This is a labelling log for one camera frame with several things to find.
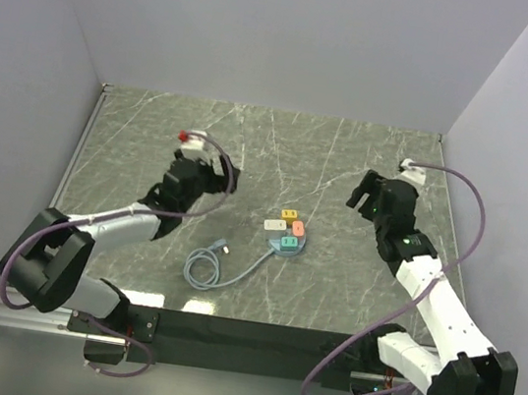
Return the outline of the pink charger plug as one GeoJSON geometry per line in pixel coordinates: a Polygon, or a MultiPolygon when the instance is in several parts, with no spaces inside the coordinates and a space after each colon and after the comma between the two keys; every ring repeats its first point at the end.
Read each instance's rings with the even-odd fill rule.
{"type": "Polygon", "coordinates": [[[294,220],[291,226],[291,232],[292,236],[297,237],[298,239],[305,237],[305,224],[299,219],[294,220]]]}

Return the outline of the white charger plug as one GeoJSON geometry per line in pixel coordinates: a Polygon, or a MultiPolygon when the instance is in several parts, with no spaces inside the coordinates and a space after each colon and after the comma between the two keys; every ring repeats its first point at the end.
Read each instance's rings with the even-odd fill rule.
{"type": "Polygon", "coordinates": [[[279,219],[267,219],[264,221],[264,229],[267,232],[282,232],[286,230],[286,221],[279,219]]]}

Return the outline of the yellow charger plug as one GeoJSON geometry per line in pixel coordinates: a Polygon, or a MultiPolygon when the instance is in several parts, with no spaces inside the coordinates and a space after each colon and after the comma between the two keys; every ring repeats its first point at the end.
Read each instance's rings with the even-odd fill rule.
{"type": "Polygon", "coordinates": [[[298,211],[293,209],[283,209],[281,212],[281,217],[287,223],[291,223],[298,219],[298,211]]]}

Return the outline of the round blue power strip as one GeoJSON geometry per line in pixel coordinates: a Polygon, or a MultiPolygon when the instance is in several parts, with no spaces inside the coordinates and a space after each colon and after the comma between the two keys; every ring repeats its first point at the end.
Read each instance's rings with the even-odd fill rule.
{"type": "Polygon", "coordinates": [[[268,219],[264,221],[266,241],[272,252],[283,257],[301,253],[306,246],[305,224],[297,219],[288,224],[286,220],[268,219]]]}

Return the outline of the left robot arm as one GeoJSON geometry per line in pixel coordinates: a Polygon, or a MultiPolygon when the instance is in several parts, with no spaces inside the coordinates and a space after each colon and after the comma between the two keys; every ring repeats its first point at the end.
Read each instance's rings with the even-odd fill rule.
{"type": "Polygon", "coordinates": [[[101,252],[167,236],[189,217],[204,194],[235,192],[240,170],[227,154],[216,173],[209,160],[191,159],[182,150],[161,181],[130,205],[86,215],[50,207],[39,212],[0,260],[0,290],[12,286],[40,312],[65,307],[91,315],[104,335],[126,330],[130,300],[107,280],[86,275],[89,259],[101,252]]]}

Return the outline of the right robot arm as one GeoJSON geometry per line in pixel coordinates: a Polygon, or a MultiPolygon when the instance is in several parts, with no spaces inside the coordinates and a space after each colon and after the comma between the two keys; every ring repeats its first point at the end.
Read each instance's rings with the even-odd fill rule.
{"type": "Polygon", "coordinates": [[[422,174],[388,179],[369,170],[347,206],[358,208],[375,225],[379,256],[409,294],[409,305],[423,318],[437,351],[429,353],[387,316],[332,349],[315,372],[348,346],[362,342],[359,361],[364,368],[373,372],[394,368],[423,395],[514,395],[515,358],[497,351],[478,329],[450,285],[435,247],[416,229],[416,202],[423,183],[422,174]]]}

